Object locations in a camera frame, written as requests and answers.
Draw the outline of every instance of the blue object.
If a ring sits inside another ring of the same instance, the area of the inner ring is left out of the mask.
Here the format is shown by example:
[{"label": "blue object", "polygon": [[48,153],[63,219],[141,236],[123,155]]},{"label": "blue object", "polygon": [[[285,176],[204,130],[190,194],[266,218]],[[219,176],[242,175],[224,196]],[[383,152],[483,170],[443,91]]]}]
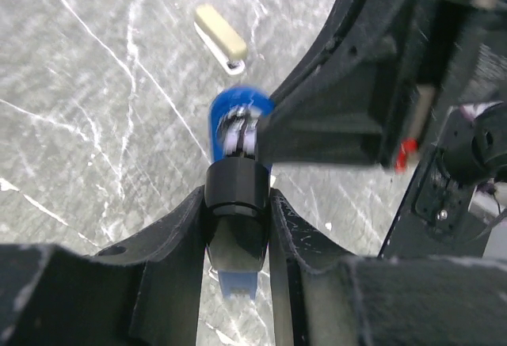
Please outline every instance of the blue object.
[{"label": "blue object", "polygon": [[257,293],[257,272],[219,271],[219,283],[224,298],[247,294],[254,300]]},{"label": "blue object", "polygon": [[223,147],[217,138],[220,119],[231,109],[238,106],[250,106],[268,115],[275,107],[259,89],[249,86],[235,86],[224,90],[212,103],[209,113],[209,129],[212,139],[213,162],[223,158]]},{"label": "blue object", "polygon": [[[218,126],[222,117],[238,106],[250,106],[268,115],[274,104],[259,89],[249,86],[235,86],[224,90],[212,103],[209,113],[209,129],[212,140],[213,162],[223,158],[223,147],[218,140]],[[252,300],[257,293],[257,272],[226,272],[218,271],[222,296],[230,298],[232,294],[247,293]]]}]

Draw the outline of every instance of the black plastic housing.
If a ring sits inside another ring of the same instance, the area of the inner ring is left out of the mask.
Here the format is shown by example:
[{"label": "black plastic housing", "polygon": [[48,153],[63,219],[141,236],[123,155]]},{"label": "black plastic housing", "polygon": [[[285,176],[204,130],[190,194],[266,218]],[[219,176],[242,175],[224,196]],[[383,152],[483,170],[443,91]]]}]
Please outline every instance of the black plastic housing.
[{"label": "black plastic housing", "polygon": [[258,272],[268,236],[269,171],[250,158],[224,158],[208,169],[204,238],[213,268]]},{"label": "black plastic housing", "polygon": [[450,107],[505,98],[507,5],[482,3],[336,0],[259,121],[259,161],[389,168],[407,139],[435,143]]}]

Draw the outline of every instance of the red clip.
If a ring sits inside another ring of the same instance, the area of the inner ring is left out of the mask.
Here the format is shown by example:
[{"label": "red clip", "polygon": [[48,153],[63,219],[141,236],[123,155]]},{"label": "red clip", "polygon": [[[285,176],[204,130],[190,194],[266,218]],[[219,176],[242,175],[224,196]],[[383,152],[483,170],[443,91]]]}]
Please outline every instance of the red clip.
[{"label": "red clip", "polygon": [[402,141],[399,147],[398,157],[396,158],[395,171],[398,173],[405,172],[406,163],[410,154],[417,152],[418,144],[416,139],[407,139]]}]

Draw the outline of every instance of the black cylindrical part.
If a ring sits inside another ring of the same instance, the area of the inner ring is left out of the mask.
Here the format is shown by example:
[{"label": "black cylindrical part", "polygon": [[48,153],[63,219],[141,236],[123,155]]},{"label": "black cylindrical part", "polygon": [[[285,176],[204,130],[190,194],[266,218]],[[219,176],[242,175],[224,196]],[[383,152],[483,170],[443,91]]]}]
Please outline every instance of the black cylindrical part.
[{"label": "black cylindrical part", "polygon": [[478,184],[488,178],[475,139],[445,150],[442,165],[445,173],[464,185]]},{"label": "black cylindrical part", "polygon": [[204,202],[213,268],[260,271],[269,237],[269,171],[249,158],[224,158],[208,169]]},{"label": "black cylindrical part", "polygon": [[507,105],[488,108],[475,120],[475,138],[492,176],[507,170]]},{"label": "black cylindrical part", "polygon": [[269,171],[250,158],[223,158],[208,168],[204,201],[212,210],[237,203],[263,211],[269,199]]}]

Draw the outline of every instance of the floor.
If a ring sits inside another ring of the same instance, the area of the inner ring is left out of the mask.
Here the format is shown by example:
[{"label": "floor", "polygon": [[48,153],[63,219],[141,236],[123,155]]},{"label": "floor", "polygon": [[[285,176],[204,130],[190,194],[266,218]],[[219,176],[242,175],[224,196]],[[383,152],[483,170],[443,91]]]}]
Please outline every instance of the floor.
[{"label": "floor", "polygon": [[[230,78],[193,29],[211,3],[250,47]],[[0,241],[95,253],[172,210],[209,165],[208,107],[237,82],[272,92],[334,0],[1,0]],[[284,165],[275,187],[355,253],[379,250],[409,175]],[[205,262],[198,345],[273,345],[269,266],[224,302]]]}]

